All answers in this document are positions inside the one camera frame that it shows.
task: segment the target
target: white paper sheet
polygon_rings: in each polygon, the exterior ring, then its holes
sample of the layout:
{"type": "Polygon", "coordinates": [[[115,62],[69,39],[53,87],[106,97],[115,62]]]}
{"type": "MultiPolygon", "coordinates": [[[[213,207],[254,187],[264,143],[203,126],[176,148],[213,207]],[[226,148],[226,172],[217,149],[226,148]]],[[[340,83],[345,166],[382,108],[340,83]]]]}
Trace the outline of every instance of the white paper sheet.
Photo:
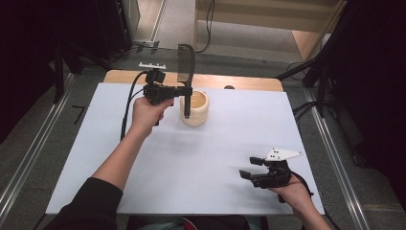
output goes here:
{"type": "MultiPolygon", "coordinates": [[[[134,92],[141,89],[136,85],[134,92]]],[[[119,144],[129,84],[99,84],[81,125],[47,214],[70,203],[82,183],[119,144]]],[[[285,93],[198,88],[211,101],[209,117],[199,127],[179,118],[179,99],[145,141],[128,178],[119,213],[139,215],[291,214],[277,196],[254,188],[238,170],[267,173],[251,165],[272,148],[297,150],[288,160],[308,183],[316,208],[324,213],[285,93]]]]}

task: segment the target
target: floor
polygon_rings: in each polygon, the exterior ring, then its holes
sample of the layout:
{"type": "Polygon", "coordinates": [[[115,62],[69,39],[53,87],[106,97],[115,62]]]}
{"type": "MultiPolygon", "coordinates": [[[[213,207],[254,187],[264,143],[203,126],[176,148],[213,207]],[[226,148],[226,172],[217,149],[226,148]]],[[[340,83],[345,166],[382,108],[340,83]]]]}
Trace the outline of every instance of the floor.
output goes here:
{"type": "MultiPolygon", "coordinates": [[[[164,11],[163,22],[169,22],[169,11],[164,11]]],[[[205,23],[198,23],[198,47],[206,43],[205,23]]],[[[158,31],[157,36],[164,39],[165,34],[174,32],[158,31]]],[[[168,43],[176,43],[175,38],[168,43]]],[[[124,55],[114,62],[118,69],[135,69],[134,62],[143,59],[134,53],[124,55]]],[[[289,31],[264,29],[255,27],[239,27],[225,23],[214,23],[212,43],[207,52],[196,57],[196,73],[217,73],[221,75],[252,76],[272,78],[283,73],[290,63],[301,61],[293,35],[289,31]]],[[[12,197],[13,205],[6,216],[0,218],[1,229],[33,229],[39,222],[41,229],[52,216],[40,221],[55,187],[58,176],[63,168],[70,148],[79,131],[80,122],[76,124],[80,109],[90,103],[97,84],[103,80],[105,72],[96,65],[87,65],[82,75],[75,75],[71,92],[62,112],[52,126],[52,131],[39,155],[25,178],[25,183],[16,197],[12,197]]],[[[292,108],[305,102],[305,90],[299,79],[300,73],[282,82],[292,108]]],[[[54,90],[50,89],[27,113],[12,131],[8,139],[0,146],[0,189],[9,185],[11,178],[30,148],[36,134],[52,109],[54,90]]],[[[325,121],[340,159],[343,162],[350,183],[354,189],[370,228],[364,229],[406,229],[406,215],[388,184],[387,179],[374,169],[361,169],[353,164],[350,146],[339,125],[329,113],[325,121]]],[[[342,187],[337,181],[326,146],[316,126],[314,115],[309,112],[303,116],[299,129],[302,133],[304,146],[309,152],[309,160],[323,202],[334,221],[341,229],[357,229],[355,218],[351,216],[349,206],[343,196],[342,187]]],[[[127,216],[119,215],[119,229],[125,229],[127,216]]],[[[270,229],[300,229],[301,224],[294,217],[268,217],[270,229]]]]}

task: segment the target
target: gray carpet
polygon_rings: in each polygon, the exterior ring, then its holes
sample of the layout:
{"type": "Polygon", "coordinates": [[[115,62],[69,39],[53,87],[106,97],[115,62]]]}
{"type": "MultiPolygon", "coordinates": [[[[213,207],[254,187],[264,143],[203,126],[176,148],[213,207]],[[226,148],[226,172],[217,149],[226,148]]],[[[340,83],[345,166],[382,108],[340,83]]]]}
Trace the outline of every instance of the gray carpet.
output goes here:
{"type": "MultiPolygon", "coordinates": [[[[167,71],[176,71],[175,59],[176,54],[171,52],[158,53],[156,56],[150,56],[145,52],[140,54],[129,53],[114,62],[113,66],[118,69],[136,70],[139,69],[138,63],[140,61],[153,63],[160,61],[160,63],[167,65],[167,71]]],[[[195,72],[272,78],[283,73],[287,65],[288,63],[260,59],[198,55],[196,57],[195,72]]],[[[82,75],[76,76],[72,94],[1,229],[33,229],[44,214],[52,189],[56,185],[82,121],[81,117],[79,123],[74,124],[79,115],[79,110],[73,108],[73,105],[89,105],[97,84],[103,80],[104,76],[105,72],[96,65],[87,66],[82,75]]],[[[301,78],[302,76],[303,74],[298,74],[295,78],[301,78]]],[[[297,81],[286,80],[283,82],[283,88],[292,107],[305,103],[304,90],[297,81]]],[[[49,112],[53,96],[54,89],[52,88],[38,100],[8,139],[0,146],[0,169],[2,174],[0,188],[5,188],[10,181],[49,112]]],[[[310,112],[303,116],[300,124],[304,147],[326,209],[341,229],[355,229],[349,209],[327,157],[326,148],[310,112]]],[[[360,169],[354,166],[349,144],[340,127],[329,117],[328,113],[327,124],[341,153],[351,182],[365,209],[371,228],[406,229],[405,213],[399,206],[386,178],[374,169],[360,169]]],[[[38,229],[41,229],[41,226],[50,219],[52,217],[47,216],[40,223],[38,229]]],[[[126,220],[126,215],[119,215],[119,229],[125,229],[126,220]]],[[[297,219],[290,216],[268,217],[268,221],[270,229],[301,228],[301,224],[297,219]]]]}

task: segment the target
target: gray floor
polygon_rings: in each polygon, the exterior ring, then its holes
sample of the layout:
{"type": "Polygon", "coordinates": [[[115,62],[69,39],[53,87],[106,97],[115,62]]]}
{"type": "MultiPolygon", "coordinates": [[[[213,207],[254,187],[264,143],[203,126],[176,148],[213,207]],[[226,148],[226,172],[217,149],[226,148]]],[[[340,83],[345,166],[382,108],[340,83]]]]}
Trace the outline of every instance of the gray floor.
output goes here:
{"type": "MultiPolygon", "coordinates": [[[[260,50],[264,40],[252,43],[253,39],[247,35],[257,35],[260,28],[251,28],[250,33],[237,36],[240,39],[228,40],[228,37],[218,37],[217,29],[213,29],[213,45],[207,53],[196,56],[196,73],[218,74],[230,76],[251,76],[257,78],[272,78],[283,73],[289,63],[298,61],[298,51],[293,36],[287,31],[274,30],[277,43],[270,42],[268,53],[260,50]]],[[[228,30],[237,33],[236,28],[228,30]]],[[[204,43],[204,33],[200,32],[199,44],[204,43]]],[[[118,69],[138,69],[139,61],[154,61],[164,59],[167,65],[174,63],[173,54],[158,54],[152,57],[144,52],[140,54],[129,53],[114,62],[118,69]]],[[[74,124],[79,110],[73,105],[87,106],[98,82],[103,80],[105,72],[96,65],[87,66],[82,75],[75,76],[72,93],[64,106],[62,113],[45,142],[32,171],[27,178],[21,192],[12,205],[9,214],[1,229],[33,229],[44,214],[53,188],[63,168],[75,137],[79,131],[80,122],[74,124]]],[[[303,74],[294,78],[300,79],[303,74]]],[[[293,107],[306,102],[305,92],[300,82],[289,79],[283,81],[283,89],[287,93],[293,107]]],[[[40,129],[48,112],[51,109],[54,89],[50,89],[40,98],[35,106],[27,113],[10,134],[8,139],[0,146],[0,189],[3,190],[12,178],[19,163],[30,147],[36,133],[40,129]]],[[[341,159],[350,176],[351,183],[362,204],[371,229],[406,229],[406,216],[401,209],[387,179],[374,169],[360,169],[351,159],[351,149],[338,124],[327,114],[326,121],[331,135],[339,150],[341,159]]],[[[341,227],[341,229],[355,229],[347,203],[337,182],[334,170],[327,156],[327,151],[311,113],[301,119],[300,130],[304,147],[308,154],[310,166],[313,170],[319,192],[326,209],[341,227]]],[[[40,227],[52,217],[47,216],[40,227]]],[[[125,229],[127,216],[119,215],[120,229],[125,229]]],[[[268,217],[270,229],[300,229],[301,224],[296,218],[290,216],[268,217]]]]}

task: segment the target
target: cup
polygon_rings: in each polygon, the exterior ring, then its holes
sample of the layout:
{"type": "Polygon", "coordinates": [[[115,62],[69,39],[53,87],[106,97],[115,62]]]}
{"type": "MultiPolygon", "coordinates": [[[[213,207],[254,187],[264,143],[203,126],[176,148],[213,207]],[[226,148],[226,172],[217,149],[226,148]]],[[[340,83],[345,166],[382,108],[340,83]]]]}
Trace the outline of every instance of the cup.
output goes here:
{"type": "Polygon", "coordinates": [[[206,122],[209,113],[210,101],[207,94],[193,90],[191,95],[191,116],[185,118],[185,97],[180,97],[180,119],[190,127],[198,127],[206,122]]]}

